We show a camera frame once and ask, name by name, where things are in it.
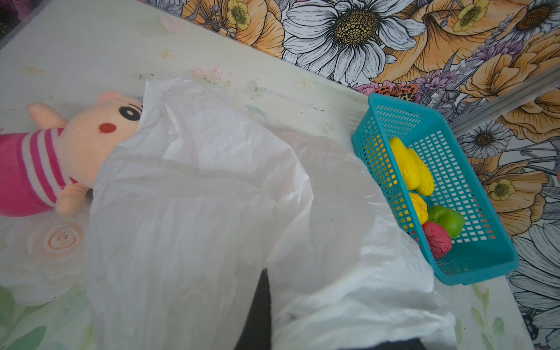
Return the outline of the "teal plastic basket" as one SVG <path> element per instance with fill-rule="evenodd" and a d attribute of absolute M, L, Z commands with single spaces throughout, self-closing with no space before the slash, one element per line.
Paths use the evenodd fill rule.
<path fill-rule="evenodd" d="M 419 244 L 435 276 L 446 285 L 468 285 L 517 268 L 516 249 L 445 118 L 434 109 L 392 96 L 372 94 L 368 105 L 352 136 L 354 151 L 381 188 L 398 225 Z M 427 204 L 453 209 L 466 220 L 443 258 L 433 257 L 414 213 L 389 146 L 394 137 L 415 150 L 434 177 L 435 192 L 425 199 Z"/>

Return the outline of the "white plastic bag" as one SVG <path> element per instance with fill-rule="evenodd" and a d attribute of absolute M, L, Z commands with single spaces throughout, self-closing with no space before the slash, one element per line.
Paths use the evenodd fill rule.
<path fill-rule="evenodd" d="M 149 81 L 87 229 L 99 349 L 233 349 L 268 271 L 271 348 L 455 349 L 433 269 L 364 163 L 192 80 Z"/>

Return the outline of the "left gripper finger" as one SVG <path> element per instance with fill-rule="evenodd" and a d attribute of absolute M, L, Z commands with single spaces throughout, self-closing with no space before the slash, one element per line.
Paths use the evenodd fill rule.
<path fill-rule="evenodd" d="M 244 328 L 234 349 L 271 349 L 271 293 L 266 269 L 261 271 Z"/>

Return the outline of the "yellow star fruit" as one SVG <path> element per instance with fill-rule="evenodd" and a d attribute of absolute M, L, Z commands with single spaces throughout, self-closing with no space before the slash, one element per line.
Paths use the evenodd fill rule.
<path fill-rule="evenodd" d="M 420 221 L 420 224 L 423 225 L 424 223 L 427 222 L 429 218 L 428 205 L 419 194 L 415 192 L 410 192 L 409 195 L 411 197 L 411 201 L 414 206 L 415 213 L 417 214 L 417 217 Z"/>

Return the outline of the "green fruit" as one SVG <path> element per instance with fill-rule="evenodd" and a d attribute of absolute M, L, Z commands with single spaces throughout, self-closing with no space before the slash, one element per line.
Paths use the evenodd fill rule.
<path fill-rule="evenodd" d="M 428 208 L 428 222 L 445 228 L 452 239 L 459 238 L 465 226 L 465 218 L 459 212 L 443 206 Z"/>

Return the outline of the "pink red fruit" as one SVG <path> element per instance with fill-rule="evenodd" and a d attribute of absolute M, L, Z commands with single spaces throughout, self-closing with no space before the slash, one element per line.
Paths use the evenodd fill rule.
<path fill-rule="evenodd" d="M 444 258 L 452 249 L 452 239 L 447 230 L 432 222 L 423 224 L 422 229 L 435 259 Z"/>

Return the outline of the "cartoon boy doll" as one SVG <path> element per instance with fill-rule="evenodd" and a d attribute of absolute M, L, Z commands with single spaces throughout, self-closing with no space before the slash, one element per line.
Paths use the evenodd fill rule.
<path fill-rule="evenodd" d="M 107 92 L 71 120 L 42 103 L 28 113 L 38 131 L 1 135 L 1 215 L 54 209 L 70 218 L 83 208 L 112 150 L 136 133 L 143 103 Z"/>

